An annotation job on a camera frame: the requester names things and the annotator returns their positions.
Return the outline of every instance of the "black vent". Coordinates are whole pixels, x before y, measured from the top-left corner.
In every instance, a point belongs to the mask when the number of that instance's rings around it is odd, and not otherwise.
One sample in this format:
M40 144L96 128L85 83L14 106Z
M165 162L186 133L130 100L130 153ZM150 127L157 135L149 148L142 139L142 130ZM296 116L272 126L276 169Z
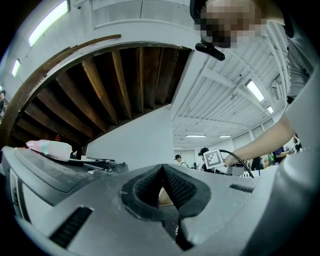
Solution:
M75 237L82 225L86 222L92 210L87 207L79 207L75 212L58 228L50 239L57 245L66 248Z
M229 186L229 188L232 188L232 189L235 189L235 190L240 190L240 191L243 191L243 192L248 192L248 193L252 193L254 191L253 187L239 185L239 184L231 184Z
M145 204L158 207L159 192L162 188L162 172L155 171L135 185L136 196Z
M197 192L194 184L183 179L171 170L164 170L166 179L163 186L177 209L188 202Z

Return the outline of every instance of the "person in background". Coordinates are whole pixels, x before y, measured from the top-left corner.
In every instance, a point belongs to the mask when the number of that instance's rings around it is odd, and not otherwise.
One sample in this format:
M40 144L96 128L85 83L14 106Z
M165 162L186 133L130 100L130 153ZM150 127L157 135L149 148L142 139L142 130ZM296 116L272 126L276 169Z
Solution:
M288 154L290 154L290 150L287 150L285 151L284 150L284 147L280 147L278 148L276 151L273 152L274 154L274 163L277 164L277 163L281 163Z
M301 148L302 148L302 146L301 146L300 139L298 138L297 134L295 134L293 136L293 144L294 144L294 147L295 147L295 151L297 153L299 153Z
M182 166L182 167L187 167L188 168L188 165L186 164L186 162L182 160L181 155L176 154L175 155L175 160L178 162L177 163L178 166Z
M2 117L4 116L6 112L6 103L5 103L5 96L6 96L6 91L1 90L0 92L0 121L2 120Z
M268 154L269 166L275 165L275 155L273 153Z
M207 147L203 147L201 148L200 150L200 156L202 157L202 167L201 169L204 171L204 172L207 172L207 173L215 173L215 170L214 169L208 169L207 166L206 166L206 162L205 162L205 157L204 157L204 153L208 152L209 149Z
M263 167L263 165L261 164L261 158L260 158L260 156L258 156L258 157L256 157L256 158L254 158L253 160L252 160L252 165L251 165L251 171L254 171L254 170L263 170L264 169L264 167Z
M201 33L213 45L223 45L229 48L241 36L253 34L261 30L267 22L276 22L283 25L288 41L287 66L289 73L289 91L287 103L291 104L304 88L319 62L318 39L314 28L308 24L299 27L295 19L301 20L301 13L312 13L315 8L310 7L313 2L307 1L299 4L291 0L191 0L190 7L197 8L201 18L194 18L196 24L201 26ZM317 24L317 16L310 15ZM274 152L286 144L295 134L285 112L277 123L265 131L256 140L235 150L233 153L240 159L253 159ZM238 160L229 155L224 163L228 166Z

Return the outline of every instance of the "ceiling light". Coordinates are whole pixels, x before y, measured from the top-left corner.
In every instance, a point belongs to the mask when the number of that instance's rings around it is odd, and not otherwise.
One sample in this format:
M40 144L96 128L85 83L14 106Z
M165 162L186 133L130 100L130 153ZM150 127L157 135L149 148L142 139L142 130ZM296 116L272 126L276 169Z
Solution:
M274 112L274 109L272 108L272 106L268 106L266 109L269 110L270 114Z
M29 45L32 47L39 37L49 28L56 20L65 15L69 11L68 1L65 0L54 8L40 23L32 34L29 36Z
M206 135L186 135L187 138L204 138Z
M254 83L254 81L249 80L246 84L246 87L256 96L256 98L261 102L265 97L257 87L257 85Z
M13 69L12 69L12 72L11 72L11 74L12 74L14 77L16 76L19 67L20 67L20 61L19 61L19 59L17 59L17 60L15 61L15 63L14 63L14 66L13 66Z

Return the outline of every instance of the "wooden staircase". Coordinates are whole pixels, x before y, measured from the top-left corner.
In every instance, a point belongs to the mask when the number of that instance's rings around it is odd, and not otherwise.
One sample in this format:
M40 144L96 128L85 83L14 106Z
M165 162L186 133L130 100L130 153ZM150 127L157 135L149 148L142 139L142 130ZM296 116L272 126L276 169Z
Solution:
M8 145L55 140L73 150L170 104L190 50L131 47L82 60L56 77L23 106Z

